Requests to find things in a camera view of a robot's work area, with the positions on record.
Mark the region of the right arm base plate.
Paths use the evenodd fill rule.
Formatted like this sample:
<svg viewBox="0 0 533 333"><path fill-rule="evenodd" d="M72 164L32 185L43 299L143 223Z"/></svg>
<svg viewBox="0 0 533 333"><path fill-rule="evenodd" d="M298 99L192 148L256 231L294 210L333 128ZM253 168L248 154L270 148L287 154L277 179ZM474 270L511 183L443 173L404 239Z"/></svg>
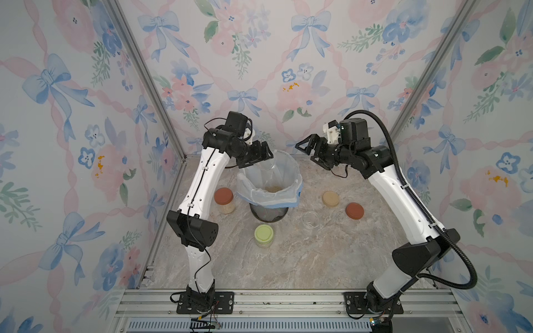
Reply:
<svg viewBox="0 0 533 333"><path fill-rule="evenodd" d="M404 314L400 291L391 298L382 298L370 291L349 291L343 293L344 304L349 315L361 314Z"/></svg>

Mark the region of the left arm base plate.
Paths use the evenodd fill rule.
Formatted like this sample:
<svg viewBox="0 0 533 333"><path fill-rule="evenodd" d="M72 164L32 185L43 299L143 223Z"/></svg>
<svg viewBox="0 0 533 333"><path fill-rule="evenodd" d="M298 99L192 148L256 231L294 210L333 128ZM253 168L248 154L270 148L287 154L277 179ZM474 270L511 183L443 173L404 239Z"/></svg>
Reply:
<svg viewBox="0 0 533 333"><path fill-rule="evenodd" d="M215 291L201 294L195 291L178 293L176 303L177 314L232 314L235 304L235 293L231 291Z"/></svg>

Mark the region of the red jar lid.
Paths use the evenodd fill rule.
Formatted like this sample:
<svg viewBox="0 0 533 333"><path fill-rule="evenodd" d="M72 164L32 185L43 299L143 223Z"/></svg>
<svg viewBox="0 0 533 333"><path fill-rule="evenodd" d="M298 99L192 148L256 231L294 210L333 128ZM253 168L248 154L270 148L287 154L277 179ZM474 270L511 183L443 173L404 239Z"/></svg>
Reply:
<svg viewBox="0 0 533 333"><path fill-rule="evenodd" d="M360 220L364 216L364 208L359 203L349 203L345 213L350 219Z"/></svg>

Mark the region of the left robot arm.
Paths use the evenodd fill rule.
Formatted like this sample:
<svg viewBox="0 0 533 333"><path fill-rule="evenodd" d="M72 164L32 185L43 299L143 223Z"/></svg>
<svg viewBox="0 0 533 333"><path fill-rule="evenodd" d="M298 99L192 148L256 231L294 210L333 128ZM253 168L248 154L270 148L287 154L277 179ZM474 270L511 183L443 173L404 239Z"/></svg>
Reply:
<svg viewBox="0 0 533 333"><path fill-rule="evenodd" d="M187 252L190 281L185 294L205 302L215 295L209 247L216 240L219 226L208 217L219 179L232 158L240 169L273 158L266 142L253 140L252 119L230 111L223 120L222 125L206 129L190 188L178 209L167 214L167 223Z"/></svg>

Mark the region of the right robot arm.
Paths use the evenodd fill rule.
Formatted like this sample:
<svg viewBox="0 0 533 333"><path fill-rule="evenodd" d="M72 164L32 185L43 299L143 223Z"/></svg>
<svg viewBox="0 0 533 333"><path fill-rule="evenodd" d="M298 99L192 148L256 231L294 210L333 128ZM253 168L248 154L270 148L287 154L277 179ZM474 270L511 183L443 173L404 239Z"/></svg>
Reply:
<svg viewBox="0 0 533 333"><path fill-rule="evenodd" d="M458 242L459 235L438 221L428 220L416 196L409 194L409 185L395 167L390 148L372 147L365 119L331 121L323 132L309 135L295 145L296 149L325 170L346 165L359 171L384 198L407 237L405 245L393 250L392 264L366 288L363 304L370 312L390 310L397 297L451 249L444 237Z"/></svg>

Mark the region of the glass jar with rice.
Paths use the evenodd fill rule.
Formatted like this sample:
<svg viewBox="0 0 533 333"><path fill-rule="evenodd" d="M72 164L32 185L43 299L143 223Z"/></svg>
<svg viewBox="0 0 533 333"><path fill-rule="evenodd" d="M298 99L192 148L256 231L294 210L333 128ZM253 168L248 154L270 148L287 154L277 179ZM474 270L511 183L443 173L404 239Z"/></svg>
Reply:
<svg viewBox="0 0 533 333"><path fill-rule="evenodd" d="M304 230L313 233L319 230L320 225L320 216L316 212L309 211L303 214L302 226Z"/></svg>

